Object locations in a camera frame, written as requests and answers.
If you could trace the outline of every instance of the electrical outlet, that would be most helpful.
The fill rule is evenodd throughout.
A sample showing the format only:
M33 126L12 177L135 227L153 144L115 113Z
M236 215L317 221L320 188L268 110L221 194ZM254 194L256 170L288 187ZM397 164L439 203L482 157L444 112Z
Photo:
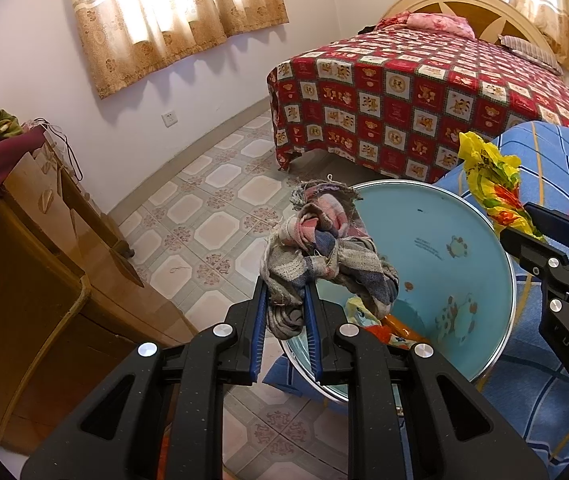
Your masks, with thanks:
M173 126L178 122L178 118L176 117L176 113L174 110L171 110L166 114L162 114L162 120L164 121L165 126L167 127Z

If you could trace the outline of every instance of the triangular cutout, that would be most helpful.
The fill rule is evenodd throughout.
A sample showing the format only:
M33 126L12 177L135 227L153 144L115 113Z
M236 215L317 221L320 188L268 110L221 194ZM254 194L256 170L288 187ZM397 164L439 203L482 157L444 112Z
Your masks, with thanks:
M104 399L82 421L80 429L85 433L94 434L105 440L113 440L113 437L116 436L122 410L126 400L129 398L133 381L135 381L134 375L124 376L117 383L116 387L106 394Z
M444 375L437 378L443 395L455 437L461 442L488 433L491 425L469 399Z

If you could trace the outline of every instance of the headboard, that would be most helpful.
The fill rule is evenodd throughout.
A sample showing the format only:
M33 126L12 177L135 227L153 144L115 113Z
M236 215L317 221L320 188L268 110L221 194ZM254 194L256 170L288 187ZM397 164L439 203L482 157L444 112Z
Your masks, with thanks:
M516 36L551 52L551 47L542 33L502 0L400 0L383 18L390 18L404 10L462 16L467 18L479 40L497 43L498 35Z

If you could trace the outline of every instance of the red checkered bedspread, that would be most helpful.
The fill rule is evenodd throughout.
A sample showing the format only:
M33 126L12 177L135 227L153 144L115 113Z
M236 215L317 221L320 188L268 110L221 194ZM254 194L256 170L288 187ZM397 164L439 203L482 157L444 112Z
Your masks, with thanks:
M378 30L318 48L268 76L276 153L321 148L389 176L435 182L458 134L494 139L516 124L569 126L569 87L484 41Z

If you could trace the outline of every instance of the blue plaid fabric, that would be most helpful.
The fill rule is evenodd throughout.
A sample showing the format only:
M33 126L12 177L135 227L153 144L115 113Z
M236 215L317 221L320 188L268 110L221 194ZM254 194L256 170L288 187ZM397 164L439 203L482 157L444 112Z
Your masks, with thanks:
M494 143L503 155L517 155L522 160L523 203L534 202L569 212L569 128L524 123L506 131ZM461 166L436 186L458 194L482 210L469 193ZM549 242L569 256L567 247L554 240ZM555 478L569 463L569 376L538 333L540 281L515 263L514 269L518 287L514 330L502 357L477 387L548 465L550 477ZM288 393L323 400L284 356L264 382Z

